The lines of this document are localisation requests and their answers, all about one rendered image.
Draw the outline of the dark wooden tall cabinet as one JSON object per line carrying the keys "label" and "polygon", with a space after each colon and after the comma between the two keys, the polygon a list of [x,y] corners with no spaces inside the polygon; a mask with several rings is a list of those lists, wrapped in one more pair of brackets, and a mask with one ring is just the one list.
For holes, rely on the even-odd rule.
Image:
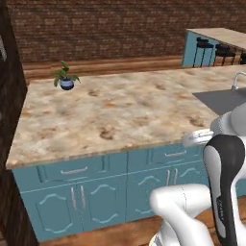
{"label": "dark wooden tall cabinet", "polygon": [[6,0],[0,0],[0,234],[6,246],[39,246],[7,158],[27,93]]}

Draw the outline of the narrow blue drawer front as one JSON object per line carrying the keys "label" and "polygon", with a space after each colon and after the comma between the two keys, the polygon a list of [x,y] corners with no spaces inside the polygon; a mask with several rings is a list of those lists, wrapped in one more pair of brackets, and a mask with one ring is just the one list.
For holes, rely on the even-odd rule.
{"label": "narrow blue drawer front", "polygon": [[[168,158],[164,155],[182,152],[183,156]],[[163,145],[152,148],[132,150],[128,153],[128,170],[130,172],[149,170],[181,163],[190,163],[202,159],[202,146],[184,147],[182,143]]]}

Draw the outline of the silver tap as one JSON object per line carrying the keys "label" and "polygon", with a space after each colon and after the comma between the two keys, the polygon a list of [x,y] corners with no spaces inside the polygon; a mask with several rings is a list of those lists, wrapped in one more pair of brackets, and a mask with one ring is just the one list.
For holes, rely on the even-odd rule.
{"label": "silver tap", "polygon": [[233,84],[232,84],[232,87],[231,87],[231,90],[234,91],[234,90],[238,90],[238,76],[239,75],[243,75],[246,77],[246,72],[243,72],[243,71],[240,71],[240,72],[237,72],[234,76],[234,81],[233,81]]}

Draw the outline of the blue kitchen island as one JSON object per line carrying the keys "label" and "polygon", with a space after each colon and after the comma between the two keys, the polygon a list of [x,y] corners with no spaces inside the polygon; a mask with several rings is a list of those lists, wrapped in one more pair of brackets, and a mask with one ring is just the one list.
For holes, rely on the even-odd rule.
{"label": "blue kitchen island", "polygon": [[[246,53],[246,34],[225,28],[206,28],[206,29],[187,29],[185,36],[185,48],[183,55],[183,67],[192,67],[195,56],[197,37],[209,40],[209,43],[214,45],[213,54],[209,65],[209,57],[211,49],[206,49],[202,66],[215,66],[215,62],[220,57],[215,57],[215,45],[223,44],[231,47],[237,52]],[[196,62],[194,67],[200,67],[203,49],[198,48]]]}

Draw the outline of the wide blue drawer front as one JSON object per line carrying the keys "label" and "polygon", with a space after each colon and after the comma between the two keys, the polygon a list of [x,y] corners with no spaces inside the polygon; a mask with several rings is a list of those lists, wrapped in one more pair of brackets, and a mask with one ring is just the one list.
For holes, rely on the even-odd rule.
{"label": "wide blue drawer front", "polygon": [[[62,175],[61,170],[69,171],[87,166],[87,171],[74,175]],[[58,161],[29,167],[16,168],[13,176],[21,192],[63,185],[74,181],[88,181],[121,175],[127,172],[127,153],[111,153],[83,159]]]}

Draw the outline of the grey sink basin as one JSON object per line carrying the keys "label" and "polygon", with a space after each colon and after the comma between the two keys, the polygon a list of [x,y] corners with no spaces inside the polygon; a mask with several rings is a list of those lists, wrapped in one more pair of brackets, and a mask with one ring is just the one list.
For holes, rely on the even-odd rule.
{"label": "grey sink basin", "polygon": [[196,92],[194,96],[218,115],[232,111],[239,105],[246,103],[246,87],[237,90],[214,90]]}

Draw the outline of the green plant in blue pot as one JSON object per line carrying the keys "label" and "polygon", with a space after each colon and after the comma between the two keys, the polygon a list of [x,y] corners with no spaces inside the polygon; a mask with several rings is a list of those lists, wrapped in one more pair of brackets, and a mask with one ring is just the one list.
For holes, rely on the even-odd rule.
{"label": "green plant in blue pot", "polygon": [[70,90],[74,87],[76,81],[80,82],[78,75],[69,75],[69,65],[65,61],[61,61],[61,69],[52,72],[55,76],[54,86],[60,86],[63,90]]}

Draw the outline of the blue cupboard door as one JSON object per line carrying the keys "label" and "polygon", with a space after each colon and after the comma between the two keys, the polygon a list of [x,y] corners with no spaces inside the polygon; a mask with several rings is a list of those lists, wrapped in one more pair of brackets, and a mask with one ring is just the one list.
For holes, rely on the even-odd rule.
{"label": "blue cupboard door", "polygon": [[171,171],[171,185],[173,184],[175,168],[178,168],[177,185],[209,184],[207,172],[201,160],[174,165]]}
{"label": "blue cupboard door", "polygon": [[74,210],[71,199],[74,184],[56,186],[21,194],[39,242],[77,234],[83,230],[79,207]]}
{"label": "blue cupboard door", "polygon": [[166,186],[166,171],[163,167],[137,171],[128,175],[126,221],[135,221],[154,216],[150,207],[149,197],[153,189]]}
{"label": "blue cupboard door", "polygon": [[[126,182],[127,176],[120,175],[77,184],[85,231],[117,225],[125,221]],[[86,209],[83,209],[81,185],[85,191]]]}

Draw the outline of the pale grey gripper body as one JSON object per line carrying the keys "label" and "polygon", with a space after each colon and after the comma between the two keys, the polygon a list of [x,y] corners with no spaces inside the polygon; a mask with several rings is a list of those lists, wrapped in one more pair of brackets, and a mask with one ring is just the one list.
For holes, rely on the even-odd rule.
{"label": "pale grey gripper body", "polygon": [[206,144],[213,137],[213,131],[204,129],[183,135],[182,141],[185,147]]}

